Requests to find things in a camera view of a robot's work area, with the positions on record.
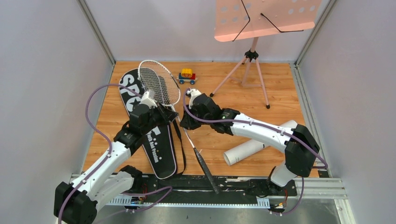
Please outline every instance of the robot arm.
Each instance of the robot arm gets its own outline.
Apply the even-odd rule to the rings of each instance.
[[[112,151],[105,153],[79,178],[72,183],[62,182],[55,191],[54,215],[59,210],[74,187],[82,184],[72,195],[64,209],[62,220],[68,224],[90,224],[97,212],[118,194],[131,188],[140,189],[138,183],[142,173],[126,166],[112,179],[108,177],[115,169],[131,157],[142,145],[144,136],[156,126],[170,124],[177,116],[153,100],[153,92],[145,92],[140,104],[134,107],[126,122],[112,143]]]
[[[265,145],[273,146],[285,154],[285,161],[281,165],[274,167],[268,177],[267,185],[271,191],[282,190],[282,187],[296,176],[309,176],[315,162],[315,156],[300,143],[285,134],[288,133],[298,137],[316,152],[319,152],[317,142],[305,126],[297,125],[295,128],[276,126],[255,120],[237,110],[230,108],[221,109],[212,98],[196,89],[188,91],[187,96],[190,98],[188,110],[195,117],[204,120],[242,120],[249,122],[249,124],[230,121],[206,123],[194,119],[184,111],[180,126],[193,130],[201,127],[201,125],[210,125],[216,132],[251,138]],[[252,125],[252,122],[265,124],[281,131],[279,133],[262,126]]]

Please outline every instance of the racket strings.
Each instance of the racket strings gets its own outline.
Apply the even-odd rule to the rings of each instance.
[[[171,73],[161,64],[147,61],[140,64],[139,76],[143,88],[152,90],[154,100],[162,105],[174,105],[180,99],[180,90]]]

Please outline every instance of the wooden floor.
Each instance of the wooden floor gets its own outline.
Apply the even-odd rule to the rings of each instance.
[[[198,77],[193,87],[207,95],[217,87],[227,73],[236,65],[236,63],[214,62],[163,62],[163,64],[174,76],[176,76],[182,68],[191,68]],[[137,68],[138,65],[139,62],[117,62],[111,78],[111,83],[119,83],[124,73]],[[262,63],[260,67],[267,89],[269,103],[271,105],[269,110],[265,107],[264,96],[260,87],[244,88],[241,87],[238,82],[231,79],[228,79],[220,90],[217,91],[216,95],[213,97],[215,103],[222,108],[233,108],[254,119],[275,125],[282,124],[291,119],[299,124],[304,124],[304,118],[301,113],[289,65]],[[244,71],[245,65],[241,66],[233,77],[241,78]],[[250,68],[247,83],[260,83],[255,66],[251,66]],[[180,85],[180,88],[184,92],[189,86],[190,84],[183,84]],[[175,108],[182,116],[183,110],[181,102],[179,102]],[[97,123],[98,129],[103,131],[110,139],[113,139],[115,134],[120,130],[122,124],[127,120],[128,116],[122,104],[118,88],[110,87],[107,90],[106,98],[99,116]],[[232,166],[228,166],[224,161],[223,153],[247,141],[247,138],[219,134],[208,126],[202,126],[194,131],[189,131],[189,134],[197,149],[202,150],[201,154],[213,175],[268,176],[272,168],[284,160],[284,154],[270,147]],[[203,175],[185,135],[183,135],[183,143],[187,158],[187,169],[185,174]],[[84,164],[84,170],[87,170],[107,148],[107,142],[99,134],[95,133]],[[178,141],[175,141],[175,148],[178,167],[182,169],[183,159]],[[134,166],[143,173],[153,173],[142,148],[138,149],[137,152],[119,168],[125,165]],[[312,170],[311,177],[318,177],[318,172]]]

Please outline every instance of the music stand tripod legs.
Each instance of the music stand tripod legs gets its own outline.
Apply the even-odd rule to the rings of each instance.
[[[258,37],[253,38],[253,43],[252,43],[252,47],[250,48],[250,50],[245,53],[245,56],[238,62],[238,64],[234,67],[234,69],[231,70],[231,72],[226,76],[226,78],[210,94],[210,97],[213,97],[214,94],[217,92],[217,90],[219,90],[220,87],[227,81],[227,79],[231,78],[233,80],[241,82],[243,87],[245,87],[245,86],[250,86],[250,87],[261,86],[262,87],[262,92],[264,93],[265,103],[267,105],[267,109],[269,109],[269,101],[268,101],[268,97],[267,97],[267,91],[265,90],[264,81],[262,79],[261,69],[260,69],[260,65],[259,65],[259,60],[257,59],[259,54],[257,54],[257,52],[255,50],[256,46],[257,46],[258,39],[259,39]],[[260,77],[261,84],[245,84],[246,78],[248,77],[250,65],[251,65],[253,59],[255,60],[255,64],[256,64],[256,67],[257,67],[257,71],[258,71],[258,74],[259,74],[259,77]],[[245,71],[245,75],[243,76],[243,79],[239,80],[239,79],[236,79],[234,77],[231,77],[231,75],[239,68],[239,66],[241,64],[245,63],[246,61],[247,61],[246,71]]]

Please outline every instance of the music stand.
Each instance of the music stand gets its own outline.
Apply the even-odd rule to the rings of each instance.
[[[267,109],[269,109],[267,92],[258,61],[259,55],[255,50],[258,39],[260,36],[313,28],[320,3],[321,0],[217,0],[214,38],[220,42],[253,38],[253,43],[250,50],[210,96],[213,97],[226,80],[232,78],[241,82],[244,87],[261,86]],[[245,84],[253,59],[261,84]],[[242,80],[231,77],[246,61],[246,71]]]

